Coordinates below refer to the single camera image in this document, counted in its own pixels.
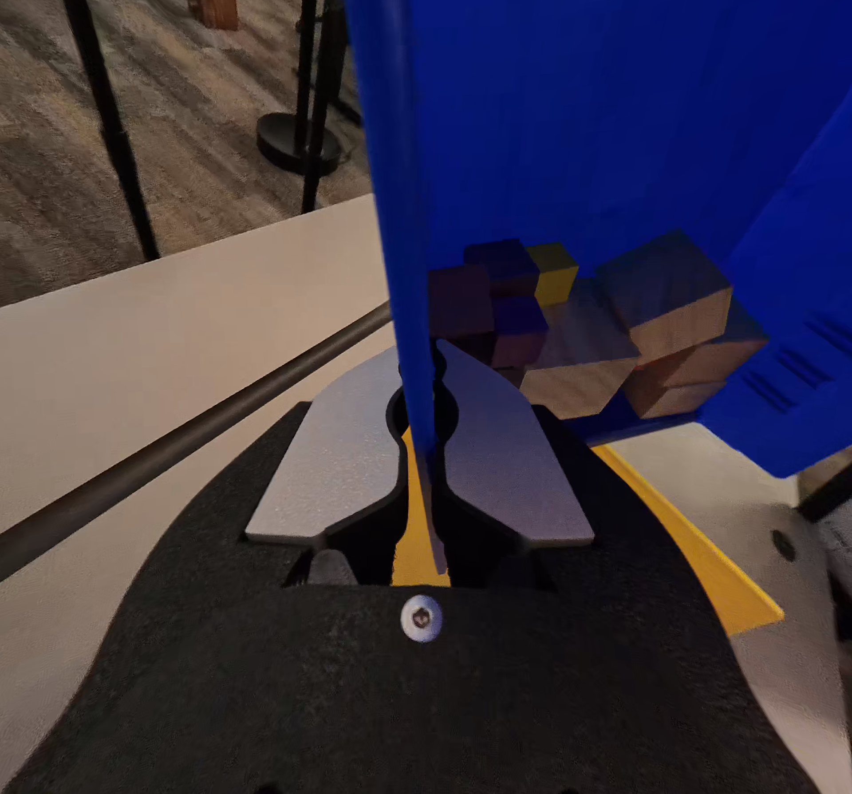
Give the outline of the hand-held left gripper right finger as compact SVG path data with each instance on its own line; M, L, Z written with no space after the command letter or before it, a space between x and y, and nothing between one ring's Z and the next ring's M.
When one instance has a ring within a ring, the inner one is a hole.
M484 588L506 561L590 546L591 523L521 391L449 341L433 355L432 509L451 586Z

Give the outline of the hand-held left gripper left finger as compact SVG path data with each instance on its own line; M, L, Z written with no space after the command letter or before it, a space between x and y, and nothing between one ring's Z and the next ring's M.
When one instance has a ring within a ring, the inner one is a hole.
M245 528L254 543L341 552L361 585L388 586L408 520L406 408L396 347L308 406Z

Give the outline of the yellow plastic box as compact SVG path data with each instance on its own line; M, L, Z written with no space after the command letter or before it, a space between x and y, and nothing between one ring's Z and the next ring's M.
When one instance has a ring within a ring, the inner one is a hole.
M409 464L408 516L406 530L395 547L391 586L449 587L448 572L439 571L430 539L430 518L410 429L403 434L403 443ZM697 576L728 637L785 619L783 609L771 596L618 452L607 445L594 447L593 452L645 502L666 529Z

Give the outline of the pile of wooden cubes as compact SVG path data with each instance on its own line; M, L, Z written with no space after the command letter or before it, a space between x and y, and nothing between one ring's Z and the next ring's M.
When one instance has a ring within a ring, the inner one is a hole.
M769 342L730 280L683 232L588 277L564 244L468 245L428 273L430 336L563 420L691 415Z

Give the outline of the blue plastic box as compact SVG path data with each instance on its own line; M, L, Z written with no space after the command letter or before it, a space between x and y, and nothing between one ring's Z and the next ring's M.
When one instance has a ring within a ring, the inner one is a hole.
M414 439L426 273L689 235L769 333L700 421L786 477L850 446L851 0L344 0Z

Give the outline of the black round-base pole stand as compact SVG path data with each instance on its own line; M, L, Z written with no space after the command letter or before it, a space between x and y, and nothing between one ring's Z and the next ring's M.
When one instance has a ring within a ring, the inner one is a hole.
M296 23L299 56L294 113L273 112L256 124L256 144L273 166L303 178L302 213L314 211L319 182L346 159L343 139L327 128L333 108L362 128L359 108L341 97L349 49L344 0L302 0Z

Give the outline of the black framed sign stand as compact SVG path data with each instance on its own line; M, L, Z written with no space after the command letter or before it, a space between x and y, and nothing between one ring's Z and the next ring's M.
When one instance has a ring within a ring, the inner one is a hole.
M145 261L160 258L130 138L118 107L88 0L62 0L100 120L101 139L132 219Z

